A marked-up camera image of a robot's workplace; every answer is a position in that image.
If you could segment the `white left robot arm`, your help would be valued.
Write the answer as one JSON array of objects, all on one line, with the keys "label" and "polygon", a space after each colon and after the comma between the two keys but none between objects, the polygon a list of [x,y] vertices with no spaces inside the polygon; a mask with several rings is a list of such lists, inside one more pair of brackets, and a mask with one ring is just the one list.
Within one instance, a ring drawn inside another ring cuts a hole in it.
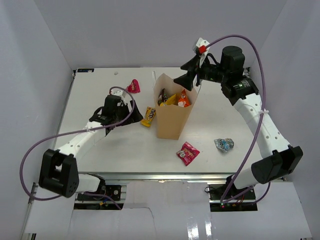
[{"label": "white left robot arm", "polygon": [[106,187],[99,177],[78,172],[78,162],[115,127],[140,122],[143,116],[132,99],[109,94],[97,108],[83,131],[58,149],[48,149],[42,157],[38,184],[41,188],[66,198],[88,192],[94,199],[105,196]]}]

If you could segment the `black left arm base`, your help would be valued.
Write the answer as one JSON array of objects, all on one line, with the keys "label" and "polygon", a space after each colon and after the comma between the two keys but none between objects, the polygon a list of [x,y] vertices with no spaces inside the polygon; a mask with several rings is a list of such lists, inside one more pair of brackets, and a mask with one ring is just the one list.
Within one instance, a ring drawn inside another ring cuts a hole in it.
[{"label": "black left arm base", "polygon": [[[100,185],[94,194],[107,195],[111,197],[114,201],[119,201],[121,199],[121,185]],[[89,196],[84,194],[78,194],[76,199],[78,201],[109,201],[106,197],[102,196]]]}]

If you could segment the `brown purple M&M's packet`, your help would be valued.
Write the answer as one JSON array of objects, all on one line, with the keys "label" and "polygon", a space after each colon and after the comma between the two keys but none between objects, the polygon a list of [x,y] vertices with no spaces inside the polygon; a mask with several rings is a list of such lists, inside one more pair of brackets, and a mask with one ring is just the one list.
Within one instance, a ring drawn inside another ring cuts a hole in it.
[{"label": "brown purple M&M's packet", "polygon": [[160,91],[159,96],[158,96],[158,98],[157,98],[157,103],[158,103],[158,105],[160,106],[162,103],[165,103],[168,98],[169,98],[169,97],[168,97],[168,95],[167,95],[167,93],[166,93],[166,89],[163,88],[163,89]]}]

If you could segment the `yellow M&M's packet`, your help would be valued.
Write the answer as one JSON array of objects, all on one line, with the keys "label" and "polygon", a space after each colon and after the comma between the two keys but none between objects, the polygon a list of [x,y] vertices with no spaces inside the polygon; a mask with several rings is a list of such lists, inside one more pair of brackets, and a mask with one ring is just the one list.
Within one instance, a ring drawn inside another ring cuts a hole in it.
[{"label": "yellow M&M's packet", "polygon": [[178,104],[177,94],[174,94],[170,96],[166,101],[161,102],[159,106],[163,107],[163,106],[170,106],[170,105],[177,105],[177,104]]},{"label": "yellow M&M's packet", "polygon": [[154,117],[156,116],[156,109],[153,107],[147,107],[144,118],[140,123],[145,127],[150,127]]}]

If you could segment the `brown paper bag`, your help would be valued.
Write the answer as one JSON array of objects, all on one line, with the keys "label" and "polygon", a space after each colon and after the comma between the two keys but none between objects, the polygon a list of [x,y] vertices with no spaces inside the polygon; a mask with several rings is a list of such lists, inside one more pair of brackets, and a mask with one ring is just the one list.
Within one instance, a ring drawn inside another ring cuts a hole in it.
[{"label": "brown paper bag", "polygon": [[192,91],[186,91],[186,96],[190,101],[190,106],[182,107],[175,104],[159,106],[158,98],[161,90],[168,95],[180,95],[183,87],[174,83],[174,80],[166,74],[161,74],[153,86],[153,100],[156,112],[156,136],[160,139],[178,140],[189,115],[195,105],[198,92],[194,88]]}]

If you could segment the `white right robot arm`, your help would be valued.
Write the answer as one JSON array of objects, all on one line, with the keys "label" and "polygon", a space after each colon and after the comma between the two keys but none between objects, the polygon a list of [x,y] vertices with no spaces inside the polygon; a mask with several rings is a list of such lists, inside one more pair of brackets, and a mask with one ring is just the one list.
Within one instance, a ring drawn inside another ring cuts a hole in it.
[{"label": "white right robot arm", "polygon": [[262,97],[252,79],[244,75],[245,56],[240,47],[226,46],[220,62],[210,63],[209,47],[201,44],[193,48],[195,57],[181,66],[186,73],[174,79],[174,83],[188,91],[203,80],[219,83],[222,93],[240,113],[251,132],[257,135],[261,160],[254,162],[225,188],[226,195],[236,200],[244,188],[266,184],[291,174],[303,156],[300,146],[293,147],[280,131],[263,106]]}]

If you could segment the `orange white snack bag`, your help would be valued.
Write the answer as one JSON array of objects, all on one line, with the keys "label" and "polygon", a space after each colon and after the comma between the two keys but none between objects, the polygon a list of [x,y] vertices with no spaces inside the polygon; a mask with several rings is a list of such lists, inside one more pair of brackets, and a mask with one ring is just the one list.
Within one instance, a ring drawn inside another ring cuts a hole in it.
[{"label": "orange white snack bag", "polygon": [[183,107],[183,108],[189,107],[191,105],[190,100],[189,100],[187,93],[186,93],[186,89],[182,90],[180,97],[177,101],[177,105],[179,107]]}]

